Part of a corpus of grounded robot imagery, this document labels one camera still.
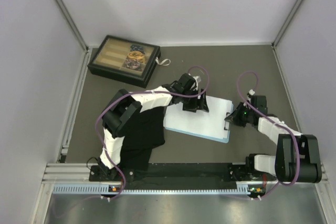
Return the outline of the white paper sheet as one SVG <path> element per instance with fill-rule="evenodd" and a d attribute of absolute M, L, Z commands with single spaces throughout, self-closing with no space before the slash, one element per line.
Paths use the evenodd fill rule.
<path fill-rule="evenodd" d="M 225 121 L 225 117 L 233 112 L 232 101 L 210 96 L 206 100 L 208 113 L 183 111 L 181 103 L 167 107 L 163 126 L 195 133 L 229 131 L 229 123 Z"/>

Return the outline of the light blue clipboard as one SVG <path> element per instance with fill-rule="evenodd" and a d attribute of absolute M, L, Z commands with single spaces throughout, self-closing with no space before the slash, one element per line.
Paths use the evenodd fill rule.
<path fill-rule="evenodd" d="M 228 143 L 229 142 L 229 137 L 230 137 L 230 131 L 223 130 L 221 132 L 219 131 L 205 131 L 203 133 L 195 133 L 195 132 L 189 132 L 189 131 L 183 131 L 183 130 L 177 130 L 173 128 L 166 127 L 166 130 L 173 131 L 173 132 L 178 132 L 186 135 L 191 135 L 191 136 L 196 136 L 212 141 L 217 141 L 221 143 Z"/>

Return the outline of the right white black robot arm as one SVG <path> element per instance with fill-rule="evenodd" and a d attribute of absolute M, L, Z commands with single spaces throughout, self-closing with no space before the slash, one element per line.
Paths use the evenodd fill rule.
<path fill-rule="evenodd" d="M 288 127 L 275 115 L 268 113 L 264 95 L 247 96 L 225 121 L 240 127 L 247 124 L 276 144 L 274 156 L 250 154 L 246 157 L 245 174 L 252 180 L 264 173 L 275 176 L 282 184 L 319 183 L 322 179 L 318 140 Z"/>

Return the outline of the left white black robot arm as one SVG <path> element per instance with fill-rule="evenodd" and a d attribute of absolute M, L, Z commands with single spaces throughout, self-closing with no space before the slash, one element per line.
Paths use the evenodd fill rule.
<path fill-rule="evenodd" d="M 146 169 L 152 149 L 164 144 L 164 109 L 182 104 L 183 111 L 209 112 L 206 89 L 189 73 L 148 91 L 119 90 L 98 116 L 102 153 L 91 171 L 98 181 L 124 177 L 123 168 Z"/>

